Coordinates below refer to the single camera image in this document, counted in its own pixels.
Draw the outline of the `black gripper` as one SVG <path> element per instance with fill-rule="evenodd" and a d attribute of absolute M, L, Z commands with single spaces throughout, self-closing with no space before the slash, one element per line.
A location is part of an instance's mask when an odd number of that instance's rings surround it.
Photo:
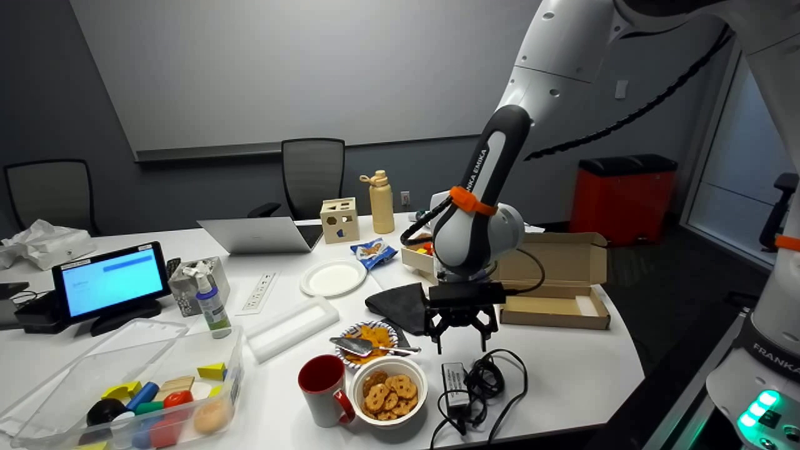
<path fill-rule="evenodd" d="M 480 351 L 489 351 L 497 331 L 496 304 L 505 301 L 501 282 L 442 282 L 431 291 L 429 336 L 442 354 L 442 333 L 449 327 L 472 324 L 480 333 Z"/>

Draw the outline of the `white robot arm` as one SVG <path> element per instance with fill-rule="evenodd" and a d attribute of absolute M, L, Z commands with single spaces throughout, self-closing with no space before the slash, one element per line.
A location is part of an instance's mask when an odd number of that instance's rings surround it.
<path fill-rule="evenodd" d="M 591 88 L 610 42 L 722 21 L 761 88 L 791 162 L 800 171 L 800 0 L 541 0 L 509 84 L 489 117 L 461 191 L 436 223 L 436 257 L 455 277 L 486 269 L 496 202 L 529 132 Z M 721 402 L 772 387 L 800 391 L 800 197 L 776 237 L 779 257 L 732 351 L 707 377 Z"/>

